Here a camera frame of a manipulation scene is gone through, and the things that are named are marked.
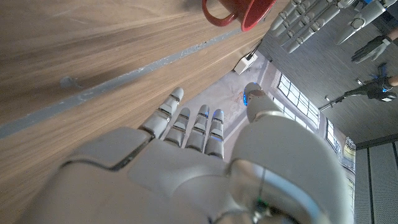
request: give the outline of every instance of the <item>wood grain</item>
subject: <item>wood grain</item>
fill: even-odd
[[[54,169],[83,142],[119,126],[138,127],[176,86],[187,101],[230,71],[284,6],[240,33],[138,78],[117,90],[0,140],[0,217],[12,223]]]
[[[0,124],[239,28],[191,0],[2,1]],[[229,12],[218,2],[212,13]],[[84,89],[63,89],[62,77]]]

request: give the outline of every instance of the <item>red cup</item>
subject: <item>red cup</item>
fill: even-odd
[[[219,0],[231,13],[224,19],[212,16],[206,7],[207,0],[202,0],[201,8],[206,19],[216,26],[227,26],[235,19],[242,23],[242,31],[252,29],[261,18],[270,11],[276,0]]]

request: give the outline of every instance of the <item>floor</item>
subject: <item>floor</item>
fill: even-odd
[[[205,91],[198,94],[190,101],[180,105],[176,113],[184,107],[191,111],[190,122],[187,129],[191,130],[195,121],[195,116],[200,106],[206,104],[210,107],[210,114],[217,109],[224,111],[224,159],[229,161],[234,142],[242,127],[248,123],[246,119],[246,106],[243,104],[243,89],[249,82],[262,83],[264,77],[274,77],[275,70],[269,69],[269,62],[261,53],[257,53],[259,57],[250,68],[242,74],[235,71],[228,72],[220,80],[209,86]],[[208,120],[208,128],[211,124],[211,116]]]
[[[390,76],[398,75],[398,46],[391,44],[375,61],[351,63],[351,56],[367,42],[380,35],[372,24],[366,26],[346,42],[335,45],[335,34],[356,12],[342,10],[324,28],[301,47],[288,54],[279,47],[278,39],[267,33],[259,51],[286,75],[317,107],[358,87],[355,79],[369,80],[377,73],[377,66],[387,62]],[[365,96],[347,98],[323,113],[343,133],[356,143],[398,133],[398,100],[384,103]]]

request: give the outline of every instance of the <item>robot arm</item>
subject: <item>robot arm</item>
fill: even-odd
[[[286,118],[258,84],[244,91],[250,122],[226,163],[223,114],[190,112],[181,88],[138,129],[80,146],[19,223],[349,223],[343,170],[324,140]]]
[[[394,4],[397,0],[374,0],[365,6],[361,12],[355,15],[346,27],[339,33],[335,39],[336,44],[343,43],[346,39],[355,34],[358,30],[368,25],[370,22],[379,17],[386,9]]]

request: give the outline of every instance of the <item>white box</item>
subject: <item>white box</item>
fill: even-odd
[[[253,63],[254,61],[258,58],[256,54],[253,54],[253,56],[250,58],[250,60],[247,60],[246,57],[248,55],[244,56],[238,64],[235,66],[234,70],[238,74],[242,74],[242,72],[246,71]]]

